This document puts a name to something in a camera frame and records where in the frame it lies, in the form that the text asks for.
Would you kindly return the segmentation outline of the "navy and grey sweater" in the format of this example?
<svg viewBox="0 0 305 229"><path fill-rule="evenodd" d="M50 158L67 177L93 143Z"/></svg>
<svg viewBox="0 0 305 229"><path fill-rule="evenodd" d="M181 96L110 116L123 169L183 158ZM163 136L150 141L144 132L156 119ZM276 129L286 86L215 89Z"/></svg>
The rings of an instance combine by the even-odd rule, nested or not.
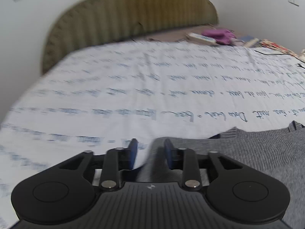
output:
<svg viewBox="0 0 305 229"><path fill-rule="evenodd" d="M291 201L284 221L292 228L304 228L304 125L292 121L288 127L247 132L236 127L210 138L170 138L177 148L191 148L198 154L211 150L233 158L284 183Z"/></svg>

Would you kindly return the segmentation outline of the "white quilt with blue script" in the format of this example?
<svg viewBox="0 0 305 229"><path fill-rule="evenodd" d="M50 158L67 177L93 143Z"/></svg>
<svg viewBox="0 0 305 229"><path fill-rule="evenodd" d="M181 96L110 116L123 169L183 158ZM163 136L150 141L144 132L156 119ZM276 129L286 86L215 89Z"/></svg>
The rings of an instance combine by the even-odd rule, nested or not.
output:
<svg viewBox="0 0 305 229"><path fill-rule="evenodd" d="M15 102L1 124L1 228L17 222L14 187L85 150L204 139L232 127L304 122L304 69L268 49L125 42L75 51Z"/></svg>

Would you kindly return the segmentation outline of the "purple cloth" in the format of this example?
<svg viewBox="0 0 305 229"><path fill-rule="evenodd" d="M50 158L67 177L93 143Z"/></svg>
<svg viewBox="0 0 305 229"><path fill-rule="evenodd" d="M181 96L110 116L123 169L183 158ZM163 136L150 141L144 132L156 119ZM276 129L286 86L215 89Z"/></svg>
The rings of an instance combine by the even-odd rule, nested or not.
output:
<svg viewBox="0 0 305 229"><path fill-rule="evenodd" d="M216 40L217 44L230 45L232 39L236 36L227 29L211 29L202 32L203 36L210 37Z"/></svg>

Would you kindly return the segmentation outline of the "red patterned cloth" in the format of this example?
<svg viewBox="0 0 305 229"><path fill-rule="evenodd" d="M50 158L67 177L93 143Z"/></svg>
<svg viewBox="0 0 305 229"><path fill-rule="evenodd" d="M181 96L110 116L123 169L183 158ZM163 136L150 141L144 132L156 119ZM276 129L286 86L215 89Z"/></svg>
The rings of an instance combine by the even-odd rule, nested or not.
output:
<svg viewBox="0 0 305 229"><path fill-rule="evenodd" d="M280 44L269 41L267 39L261 40L259 45L262 46L262 47L265 47L265 48L269 48L269 49L281 52L283 54L288 54L288 55L298 57L298 55L296 53L294 53L293 51L291 51L290 49L285 48L285 47L281 46Z"/></svg>

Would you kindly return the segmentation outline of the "olive upholstered headboard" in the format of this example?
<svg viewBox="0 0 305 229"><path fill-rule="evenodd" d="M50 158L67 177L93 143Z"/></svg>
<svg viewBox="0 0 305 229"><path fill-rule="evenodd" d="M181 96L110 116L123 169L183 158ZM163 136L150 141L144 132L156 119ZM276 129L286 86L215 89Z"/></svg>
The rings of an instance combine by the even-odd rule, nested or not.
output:
<svg viewBox="0 0 305 229"><path fill-rule="evenodd" d="M210 0L84 0L52 26L41 71L47 73L69 53L86 47L218 22Z"/></svg>

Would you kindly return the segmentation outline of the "white wall switch right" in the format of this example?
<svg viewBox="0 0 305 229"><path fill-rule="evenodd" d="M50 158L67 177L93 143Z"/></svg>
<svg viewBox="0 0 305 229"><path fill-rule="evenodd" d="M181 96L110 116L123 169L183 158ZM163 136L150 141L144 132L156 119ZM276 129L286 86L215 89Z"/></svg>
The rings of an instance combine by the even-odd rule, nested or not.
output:
<svg viewBox="0 0 305 229"><path fill-rule="evenodd" d="M295 5L295 6L298 6L298 7L299 7L298 0L288 0L288 2L289 2L290 4L293 4L293 5Z"/></svg>

